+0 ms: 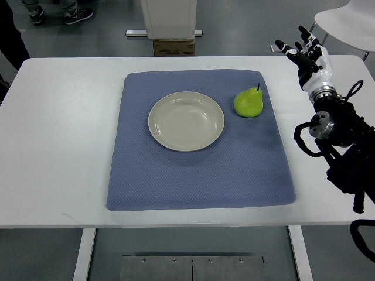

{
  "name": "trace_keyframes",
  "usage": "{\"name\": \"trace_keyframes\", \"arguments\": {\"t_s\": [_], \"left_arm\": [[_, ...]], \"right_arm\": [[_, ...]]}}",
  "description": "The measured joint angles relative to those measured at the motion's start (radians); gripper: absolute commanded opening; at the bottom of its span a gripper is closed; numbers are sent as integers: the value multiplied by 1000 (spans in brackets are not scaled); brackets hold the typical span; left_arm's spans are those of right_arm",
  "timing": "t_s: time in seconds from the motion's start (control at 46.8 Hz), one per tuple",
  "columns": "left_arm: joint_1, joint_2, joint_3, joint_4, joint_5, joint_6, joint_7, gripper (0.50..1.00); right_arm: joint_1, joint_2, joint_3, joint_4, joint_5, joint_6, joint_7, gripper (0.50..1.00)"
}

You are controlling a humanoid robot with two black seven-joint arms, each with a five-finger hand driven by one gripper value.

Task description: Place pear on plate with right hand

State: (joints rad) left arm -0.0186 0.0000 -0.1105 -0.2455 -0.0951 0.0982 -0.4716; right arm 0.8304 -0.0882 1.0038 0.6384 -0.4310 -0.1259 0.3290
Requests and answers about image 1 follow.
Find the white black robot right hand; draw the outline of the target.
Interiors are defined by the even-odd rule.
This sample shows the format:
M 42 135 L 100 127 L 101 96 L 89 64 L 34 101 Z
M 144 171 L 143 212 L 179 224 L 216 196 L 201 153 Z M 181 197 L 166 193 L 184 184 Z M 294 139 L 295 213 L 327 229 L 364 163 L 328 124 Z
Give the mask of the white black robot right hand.
M 299 42 L 291 47 L 281 40 L 275 45 L 298 67 L 298 78 L 301 89 L 308 93 L 311 103 L 325 95 L 336 95 L 332 83 L 333 67 L 328 51 L 319 40 L 303 26 L 298 27 L 304 45 Z

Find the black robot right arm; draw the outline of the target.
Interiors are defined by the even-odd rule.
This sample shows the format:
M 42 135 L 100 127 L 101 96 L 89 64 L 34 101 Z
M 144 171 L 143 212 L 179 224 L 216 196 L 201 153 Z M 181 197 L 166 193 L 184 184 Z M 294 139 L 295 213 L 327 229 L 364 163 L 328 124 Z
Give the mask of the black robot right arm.
M 374 127 L 349 102 L 362 85 L 359 80 L 344 97 L 330 88 L 315 91 L 314 116 L 294 132 L 303 152 L 326 160 L 327 179 L 354 196 L 353 211 L 358 214 L 364 212 L 365 197 L 374 200 Z

